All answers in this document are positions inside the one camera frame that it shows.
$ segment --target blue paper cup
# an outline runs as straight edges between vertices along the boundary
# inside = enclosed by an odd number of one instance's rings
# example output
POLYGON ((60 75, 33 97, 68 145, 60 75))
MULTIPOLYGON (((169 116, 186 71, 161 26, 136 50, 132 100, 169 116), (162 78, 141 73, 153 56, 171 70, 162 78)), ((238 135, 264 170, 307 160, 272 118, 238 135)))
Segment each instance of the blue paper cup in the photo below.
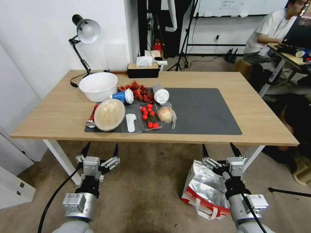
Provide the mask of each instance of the blue paper cup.
POLYGON ((123 103, 131 104, 134 101, 134 95, 131 89, 126 89, 122 92, 117 92, 116 94, 110 95, 111 99, 118 99, 123 103))

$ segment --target crayfish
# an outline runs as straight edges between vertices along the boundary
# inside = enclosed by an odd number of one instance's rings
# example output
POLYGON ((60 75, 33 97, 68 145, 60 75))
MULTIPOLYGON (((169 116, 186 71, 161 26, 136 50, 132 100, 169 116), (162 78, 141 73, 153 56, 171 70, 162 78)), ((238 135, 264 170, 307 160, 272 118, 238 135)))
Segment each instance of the crayfish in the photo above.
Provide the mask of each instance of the crayfish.
POLYGON ((131 89, 133 91, 133 95, 135 99, 144 102, 154 102, 155 99, 153 98, 152 93, 148 93, 148 90, 145 88, 144 85, 139 85, 136 81, 132 82, 131 85, 126 86, 119 86, 119 91, 125 91, 126 89, 131 89))

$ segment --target wooden table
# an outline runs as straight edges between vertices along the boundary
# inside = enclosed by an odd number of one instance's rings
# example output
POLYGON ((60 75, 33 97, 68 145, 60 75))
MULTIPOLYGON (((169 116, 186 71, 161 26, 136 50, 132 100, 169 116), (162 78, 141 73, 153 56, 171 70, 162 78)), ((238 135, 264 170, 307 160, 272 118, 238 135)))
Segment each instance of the wooden table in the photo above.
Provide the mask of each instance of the wooden table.
MULTIPOLYGON (((69 80, 83 71, 71 70, 40 102, 22 124, 11 134, 12 138, 43 139, 68 174, 74 167, 56 140, 131 141, 169 143, 215 143, 254 145, 248 151, 245 169, 265 145, 297 146, 299 143, 269 109, 244 77, 237 72, 160 72, 154 79, 137 79, 139 84, 152 87, 218 88, 226 101, 242 135, 182 135, 86 133, 85 121, 90 117, 94 102, 89 101, 69 80)), ((119 74, 118 85, 130 84, 133 79, 119 74)), ((73 177, 76 184, 80 177, 73 177)))
MULTIPOLYGON (((303 62, 303 58, 298 58, 294 55, 288 54, 288 53, 281 53, 278 52, 278 48, 276 47, 278 44, 277 43, 269 43, 267 44, 267 46, 270 48, 270 50, 275 53, 277 56, 281 57, 282 60, 279 63, 279 65, 276 67, 274 73, 271 75, 270 79, 269 79, 269 83, 266 83, 261 90, 259 91, 259 95, 261 97, 263 97, 269 90, 270 88, 270 83, 272 83, 276 77, 279 75, 279 73, 281 72, 282 68, 284 67, 284 65, 286 63, 289 63, 291 66, 293 66, 294 68, 296 68, 297 70, 301 71, 301 67, 305 65, 305 63, 303 62)), ((282 82, 279 85, 282 85, 286 82, 289 82, 294 75, 297 73, 297 71, 292 71, 291 74, 288 76, 287 80, 285 80, 284 82, 282 82)))

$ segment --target plastic tray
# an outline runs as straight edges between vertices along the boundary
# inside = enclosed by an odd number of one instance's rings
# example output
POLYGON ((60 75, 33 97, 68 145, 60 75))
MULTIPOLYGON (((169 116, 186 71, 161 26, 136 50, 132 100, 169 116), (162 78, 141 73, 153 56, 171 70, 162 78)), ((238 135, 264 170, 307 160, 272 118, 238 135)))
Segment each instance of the plastic tray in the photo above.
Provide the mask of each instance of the plastic tray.
POLYGON ((125 106, 125 117, 121 123, 121 132, 122 133, 141 133, 144 129, 143 127, 143 122, 142 122, 142 116, 141 116, 141 111, 140 107, 138 105, 129 105, 125 106), (126 122, 126 114, 135 114, 136 115, 136 120, 134 120, 134 126, 135 126, 135 131, 134 132, 129 132, 127 129, 127 122, 126 122))
POLYGON ((143 125, 143 131, 157 130, 157 129, 160 129, 160 128, 163 127, 162 121, 161 121, 161 120, 158 118, 158 116, 157 116, 158 108, 157 108, 157 106, 156 106, 155 103, 152 103, 152 102, 150 102, 150 103, 141 103, 141 104, 139 104, 138 106, 139 106, 139 111, 140 111, 140 113, 139 113, 139 118, 140 118, 140 120, 141 120, 141 122, 142 122, 142 125, 143 125), (143 120, 143 115, 142 115, 142 113, 141 113, 141 111, 140 111, 140 108, 141 108, 141 107, 146 107, 147 104, 152 104, 152 110, 155 112, 155 116, 154 116, 154 119, 153 119, 152 123, 156 123, 156 122, 157 122, 157 123, 159 124, 159 127, 156 128, 156 129, 148 128, 146 122, 143 120))

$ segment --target shopping bag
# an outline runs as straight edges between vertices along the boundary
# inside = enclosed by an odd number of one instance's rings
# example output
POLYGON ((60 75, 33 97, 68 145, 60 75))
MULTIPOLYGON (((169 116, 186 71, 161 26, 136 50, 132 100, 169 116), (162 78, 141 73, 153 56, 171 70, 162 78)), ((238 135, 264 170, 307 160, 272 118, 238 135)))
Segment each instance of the shopping bag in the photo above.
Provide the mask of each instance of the shopping bag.
POLYGON ((230 212, 225 193, 220 176, 194 160, 181 200, 195 206, 198 215, 208 220, 221 219, 230 212))

